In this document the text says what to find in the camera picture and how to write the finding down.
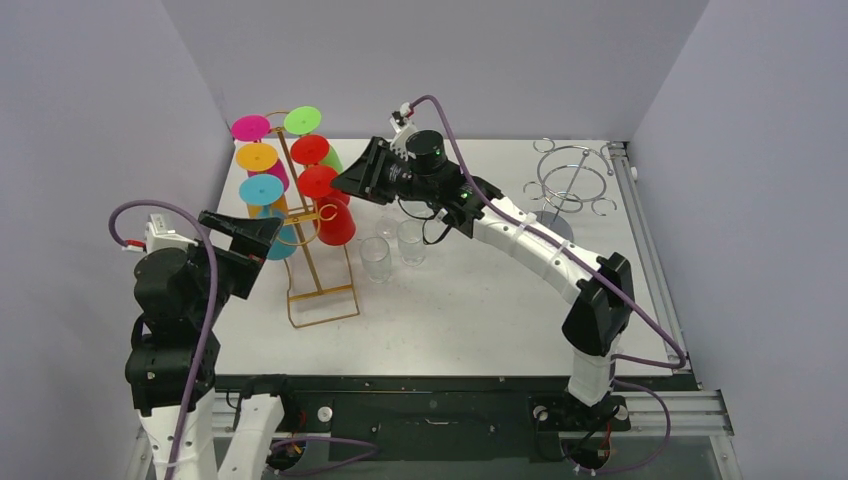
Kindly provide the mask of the cyan plastic wine glass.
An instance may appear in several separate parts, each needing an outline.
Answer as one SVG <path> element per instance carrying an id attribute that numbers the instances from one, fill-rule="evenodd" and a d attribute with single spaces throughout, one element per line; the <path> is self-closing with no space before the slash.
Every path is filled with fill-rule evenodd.
<path id="1" fill-rule="evenodd" d="M 239 196 L 250 208 L 249 216 L 256 219 L 279 218 L 288 215 L 273 204 L 284 197 L 284 184 L 271 174 L 257 174 L 244 180 L 239 186 Z M 283 225 L 268 253 L 269 260 L 284 260 L 292 256 L 299 243 L 293 225 Z"/>

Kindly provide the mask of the gold wire glass rack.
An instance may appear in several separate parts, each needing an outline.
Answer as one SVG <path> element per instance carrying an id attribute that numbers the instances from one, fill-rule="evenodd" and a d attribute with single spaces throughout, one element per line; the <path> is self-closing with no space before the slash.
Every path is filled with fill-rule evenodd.
<path id="1" fill-rule="evenodd" d="M 306 168 L 293 161 L 284 119 L 287 110 L 265 115 L 269 132 L 279 141 L 279 160 L 290 178 L 280 202 L 286 224 L 295 231 L 296 250 L 284 260 L 285 318 L 296 330 L 356 317 L 361 314 L 353 276 L 351 254 L 346 246 L 328 246 L 318 237 L 321 226 L 314 201 L 302 194 L 297 180 Z"/>

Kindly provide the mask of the clear champagne flute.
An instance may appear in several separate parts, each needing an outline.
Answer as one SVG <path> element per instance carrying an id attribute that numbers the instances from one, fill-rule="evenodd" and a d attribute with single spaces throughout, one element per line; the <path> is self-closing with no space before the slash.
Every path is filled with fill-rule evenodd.
<path id="1" fill-rule="evenodd" d="M 375 223 L 374 230 L 379 237 L 390 240 L 396 237 L 398 225 L 396 219 L 383 216 Z"/>

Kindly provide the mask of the clear glass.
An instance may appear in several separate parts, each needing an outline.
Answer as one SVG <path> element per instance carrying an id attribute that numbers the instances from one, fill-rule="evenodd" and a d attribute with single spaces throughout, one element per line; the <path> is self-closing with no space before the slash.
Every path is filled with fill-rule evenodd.
<path id="1" fill-rule="evenodd" d="M 389 243 L 381 237 L 370 237 L 360 243 L 361 264 L 368 279 L 382 284 L 391 278 L 391 253 Z"/>
<path id="2" fill-rule="evenodd" d="M 397 227 L 398 249 L 403 263 L 408 266 L 419 266 L 426 258 L 422 226 L 422 221 L 406 220 Z"/>
<path id="3" fill-rule="evenodd" d="M 433 214 L 432 209 L 423 201 L 399 199 L 398 203 L 401 210 L 414 219 L 423 221 Z"/>

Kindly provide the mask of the orange plastic wine glass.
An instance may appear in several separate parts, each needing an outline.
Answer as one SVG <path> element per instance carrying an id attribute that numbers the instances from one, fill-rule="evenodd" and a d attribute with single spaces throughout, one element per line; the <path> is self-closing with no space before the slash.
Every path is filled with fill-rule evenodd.
<path id="1" fill-rule="evenodd" d="M 236 152 L 236 163 L 248 176 L 239 187 L 239 196 L 254 213 L 260 208 L 289 213 L 286 192 L 290 178 L 274 147 L 265 143 L 245 144 Z"/>

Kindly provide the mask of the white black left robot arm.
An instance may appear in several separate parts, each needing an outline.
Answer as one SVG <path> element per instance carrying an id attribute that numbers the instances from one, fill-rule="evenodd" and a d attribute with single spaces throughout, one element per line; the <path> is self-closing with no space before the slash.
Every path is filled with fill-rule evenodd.
<path id="1" fill-rule="evenodd" d="M 196 223 L 230 236 L 229 248 L 180 235 L 155 213 L 134 268 L 141 313 L 125 378 L 160 479 L 218 476 L 211 419 L 220 343 L 211 328 L 231 297 L 248 297 L 283 225 L 209 211 Z"/>

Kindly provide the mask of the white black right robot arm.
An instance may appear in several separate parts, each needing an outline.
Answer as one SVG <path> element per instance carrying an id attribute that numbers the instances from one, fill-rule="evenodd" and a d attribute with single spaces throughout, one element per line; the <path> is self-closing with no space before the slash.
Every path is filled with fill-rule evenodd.
<path id="1" fill-rule="evenodd" d="M 379 205 L 424 202 L 448 228 L 502 251 L 547 282 L 571 306 L 562 325 L 574 351 L 565 416 L 588 427 L 603 415 L 613 355 L 633 312 L 632 269 L 624 256 L 604 257 L 555 234 L 500 189 L 451 161 L 434 130 L 413 134 L 403 148 L 372 138 L 331 185 Z"/>

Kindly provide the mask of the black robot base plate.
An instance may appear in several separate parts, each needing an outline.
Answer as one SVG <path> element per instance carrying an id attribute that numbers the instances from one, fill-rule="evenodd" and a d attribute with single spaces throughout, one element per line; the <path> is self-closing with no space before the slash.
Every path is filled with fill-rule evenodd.
<path id="1" fill-rule="evenodd" d="M 554 462 L 605 436 L 708 437 L 733 431 L 719 392 L 690 374 L 630 377 L 599 405 L 566 391 L 567 378 L 237 375 L 219 377 L 216 428 L 230 432 L 251 393 L 278 390 L 278 435 L 331 435 L 332 460 L 378 449 L 380 461 Z"/>

